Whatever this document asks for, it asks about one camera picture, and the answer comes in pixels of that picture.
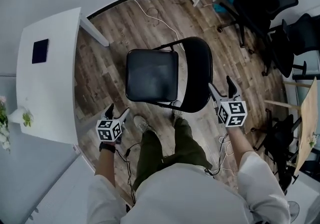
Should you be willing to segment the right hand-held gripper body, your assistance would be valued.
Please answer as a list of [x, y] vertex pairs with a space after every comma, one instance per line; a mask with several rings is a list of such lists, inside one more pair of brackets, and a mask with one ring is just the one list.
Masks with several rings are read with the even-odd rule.
[[233, 98], [228, 98], [228, 96], [215, 96], [214, 98], [217, 104], [216, 114], [225, 127], [243, 126], [247, 117], [247, 106], [240, 94]]

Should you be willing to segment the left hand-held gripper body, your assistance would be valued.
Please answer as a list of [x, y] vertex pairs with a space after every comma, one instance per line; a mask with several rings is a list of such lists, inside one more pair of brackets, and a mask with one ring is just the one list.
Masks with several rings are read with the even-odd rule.
[[101, 142], [121, 144], [124, 128], [120, 128], [119, 117], [107, 120], [104, 115], [97, 121], [95, 130]]

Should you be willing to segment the black folding chair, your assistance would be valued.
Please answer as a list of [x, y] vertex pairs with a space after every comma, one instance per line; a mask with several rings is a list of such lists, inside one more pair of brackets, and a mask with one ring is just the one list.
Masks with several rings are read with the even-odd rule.
[[[178, 96], [178, 53], [181, 44], [186, 56], [187, 86], [180, 106]], [[209, 101], [213, 80], [212, 52], [206, 41], [188, 37], [154, 49], [133, 49], [127, 54], [125, 94], [133, 102], [144, 102], [186, 113], [196, 113]]]

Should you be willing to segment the person's right forearm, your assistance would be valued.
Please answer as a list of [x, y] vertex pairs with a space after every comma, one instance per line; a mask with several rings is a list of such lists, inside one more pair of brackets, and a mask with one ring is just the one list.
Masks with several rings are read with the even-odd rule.
[[240, 163], [243, 155], [246, 152], [253, 151], [253, 147], [244, 136], [242, 130], [239, 127], [227, 127], [226, 131], [231, 142], [233, 153], [237, 167], [240, 168]]

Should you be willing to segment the person's left forearm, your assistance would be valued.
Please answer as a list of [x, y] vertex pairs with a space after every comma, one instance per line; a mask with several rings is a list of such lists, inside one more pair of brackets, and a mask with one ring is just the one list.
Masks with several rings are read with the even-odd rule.
[[96, 167], [95, 175], [102, 175], [115, 187], [115, 168], [114, 168], [114, 158], [115, 154], [108, 150], [102, 150], [99, 152], [99, 160]]

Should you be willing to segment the black wristband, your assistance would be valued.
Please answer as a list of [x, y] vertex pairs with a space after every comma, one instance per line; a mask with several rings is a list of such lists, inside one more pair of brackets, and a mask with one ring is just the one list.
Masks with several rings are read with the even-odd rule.
[[116, 147], [114, 143], [101, 142], [99, 145], [99, 152], [101, 152], [102, 150], [108, 150], [115, 154]]

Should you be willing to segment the person's grey shoe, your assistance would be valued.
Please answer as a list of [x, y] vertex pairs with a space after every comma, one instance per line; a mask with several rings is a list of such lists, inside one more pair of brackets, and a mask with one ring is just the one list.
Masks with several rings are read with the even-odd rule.
[[[175, 102], [172, 103], [173, 106], [180, 108], [182, 105], [182, 102], [179, 100], [176, 100]], [[182, 111], [180, 111], [179, 109], [172, 109], [172, 114], [171, 114], [171, 122], [174, 125], [176, 120], [179, 118], [183, 117], [183, 113]]]
[[148, 122], [140, 115], [136, 115], [133, 118], [133, 122], [136, 128], [141, 132], [144, 133], [148, 130], [153, 131], [153, 128], [148, 124]]

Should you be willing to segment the person's olive trousers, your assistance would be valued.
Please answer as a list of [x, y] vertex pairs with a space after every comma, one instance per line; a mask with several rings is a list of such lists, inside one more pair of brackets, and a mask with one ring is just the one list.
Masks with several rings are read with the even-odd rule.
[[148, 177], [176, 163], [212, 168], [203, 148], [193, 139], [192, 129], [187, 120], [179, 118], [173, 127], [175, 152], [167, 157], [163, 156], [162, 145], [154, 129], [142, 133], [137, 175], [132, 186], [135, 191]]

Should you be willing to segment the person's grey right shoe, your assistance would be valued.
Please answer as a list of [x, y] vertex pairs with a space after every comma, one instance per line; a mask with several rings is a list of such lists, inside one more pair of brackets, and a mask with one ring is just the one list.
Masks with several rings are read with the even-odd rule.
[[[176, 100], [175, 102], [172, 103], [173, 106], [180, 108], [182, 105], [182, 102], [179, 100]], [[171, 122], [174, 125], [176, 120], [179, 118], [183, 117], [183, 113], [182, 111], [180, 111], [179, 109], [172, 109], [172, 114], [171, 114]]]

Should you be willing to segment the small green potted plant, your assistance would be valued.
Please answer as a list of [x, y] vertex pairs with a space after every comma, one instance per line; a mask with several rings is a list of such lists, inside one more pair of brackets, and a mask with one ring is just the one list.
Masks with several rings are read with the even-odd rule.
[[29, 110], [25, 110], [22, 114], [22, 120], [25, 127], [31, 127], [34, 117]]

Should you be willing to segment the small flowering potted plant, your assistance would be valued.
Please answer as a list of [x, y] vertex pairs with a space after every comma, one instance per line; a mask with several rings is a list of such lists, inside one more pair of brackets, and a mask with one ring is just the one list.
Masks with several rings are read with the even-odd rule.
[[313, 132], [312, 136], [308, 140], [310, 148], [314, 148], [316, 146], [318, 139], [320, 139], [320, 133]]

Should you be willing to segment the black tablet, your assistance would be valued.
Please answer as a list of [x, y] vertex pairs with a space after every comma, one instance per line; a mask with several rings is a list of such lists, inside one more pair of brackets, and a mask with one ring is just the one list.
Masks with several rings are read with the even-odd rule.
[[48, 55], [49, 39], [34, 42], [32, 50], [32, 64], [45, 63]]

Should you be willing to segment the white vase with pink flowers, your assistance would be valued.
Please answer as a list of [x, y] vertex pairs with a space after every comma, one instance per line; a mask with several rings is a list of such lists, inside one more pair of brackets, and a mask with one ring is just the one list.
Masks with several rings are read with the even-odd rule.
[[7, 113], [6, 97], [0, 96], [0, 145], [6, 151], [10, 151], [10, 132], [9, 123], [22, 124], [24, 122], [23, 115], [26, 114], [24, 107], [17, 108], [11, 114]]

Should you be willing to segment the person's white sweatshirt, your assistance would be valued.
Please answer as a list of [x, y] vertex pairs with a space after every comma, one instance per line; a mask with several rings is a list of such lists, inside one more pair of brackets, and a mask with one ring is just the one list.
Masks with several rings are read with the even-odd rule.
[[203, 167], [177, 163], [147, 178], [134, 207], [126, 210], [114, 186], [96, 175], [88, 191], [87, 224], [290, 224], [284, 193], [255, 152], [242, 156], [237, 183], [233, 191]]

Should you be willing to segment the white electric fan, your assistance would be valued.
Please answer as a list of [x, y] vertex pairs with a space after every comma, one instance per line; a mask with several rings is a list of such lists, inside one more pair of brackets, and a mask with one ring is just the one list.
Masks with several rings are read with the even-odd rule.
[[300, 206], [295, 201], [288, 201], [290, 211], [290, 222], [293, 223], [299, 215]]

